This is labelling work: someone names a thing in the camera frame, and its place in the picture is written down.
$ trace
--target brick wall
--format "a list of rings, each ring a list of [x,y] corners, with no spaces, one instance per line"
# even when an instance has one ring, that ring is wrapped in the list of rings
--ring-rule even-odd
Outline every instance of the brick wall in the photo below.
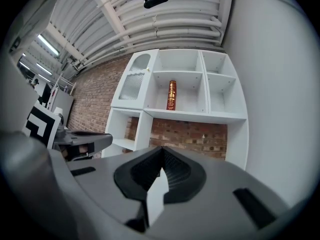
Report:
[[[76,88],[68,128],[105,132],[112,98],[131,56],[132,54],[128,54],[100,64],[74,79]],[[137,126],[138,118],[128,120],[126,138],[135,139]],[[155,118],[150,145],[179,147],[224,159],[227,126]]]

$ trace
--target white shelf unit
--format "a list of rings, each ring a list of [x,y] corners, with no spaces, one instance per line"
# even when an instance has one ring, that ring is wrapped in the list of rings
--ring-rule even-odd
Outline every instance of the white shelf unit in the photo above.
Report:
[[[129,117],[139,118],[135,140],[125,138]],[[113,137],[112,144],[102,151],[102,157],[123,153],[123,148],[136,151],[149,147],[153,117],[143,110],[111,108],[105,133]]]
[[[136,74],[133,72],[144,74],[138,92],[135,85],[126,82],[128,76]],[[166,110],[170,81],[176,81],[175,111]],[[120,100],[123,93],[129,98]],[[246,167],[247,106],[237,72],[225,53],[194,49],[135,53],[122,75],[111,106],[106,133],[113,135],[113,143],[103,151],[102,157],[122,154],[122,148],[134,151],[148,147],[153,118],[160,118],[227,124],[226,161],[242,169]],[[139,117],[135,141],[124,139],[129,116]]]

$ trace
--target cabinet door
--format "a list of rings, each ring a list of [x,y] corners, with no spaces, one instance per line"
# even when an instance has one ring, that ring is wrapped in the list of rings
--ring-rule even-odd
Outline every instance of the cabinet door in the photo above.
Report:
[[[126,66],[114,93],[111,106],[143,109],[147,87],[159,49],[136,52]]]

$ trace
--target fluorescent light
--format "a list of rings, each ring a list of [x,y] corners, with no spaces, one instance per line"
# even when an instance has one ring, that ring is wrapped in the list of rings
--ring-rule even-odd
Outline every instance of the fluorescent light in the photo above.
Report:
[[[47,80],[49,83],[51,83],[50,80],[46,79],[44,76],[42,76],[42,75],[40,75],[40,74],[39,74],[39,77],[42,77],[44,80]]]
[[[52,75],[52,73],[48,70],[46,70],[43,66],[41,66],[39,63],[36,64],[40,69],[42,69],[43,71],[45,71],[46,73],[48,73],[50,76]]]
[[[38,38],[55,54],[55,55],[59,55],[59,52],[57,51],[56,48],[54,48],[46,39],[44,39],[44,37],[40,34],[38,35]]]
[[[30,68],[28,68],[25,64],[23,64],[21,61],[19,61],[19,63],[24,66],[27,70],[30,70]]]

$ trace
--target ceiling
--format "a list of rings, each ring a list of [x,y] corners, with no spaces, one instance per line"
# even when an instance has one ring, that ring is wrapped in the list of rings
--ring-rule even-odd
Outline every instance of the ceiling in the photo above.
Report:
[[[214,49],[221,45],[230,6],[231,0],[169,0],[151,9],[144,8],[143,0],[58,0],[42,35],[59,56],[37,38],[21,62],[36,73],[41,72],[36,63],[41,64],[52,72],[52,76],[43,75],[54,82],[67,58],[75,65],[63,71],[63,77],[70,79],[77,69],[125,53],[176,47]],[[155,22],[170,23],[151,26]],[[211,22],[220,25],[208,25]]]

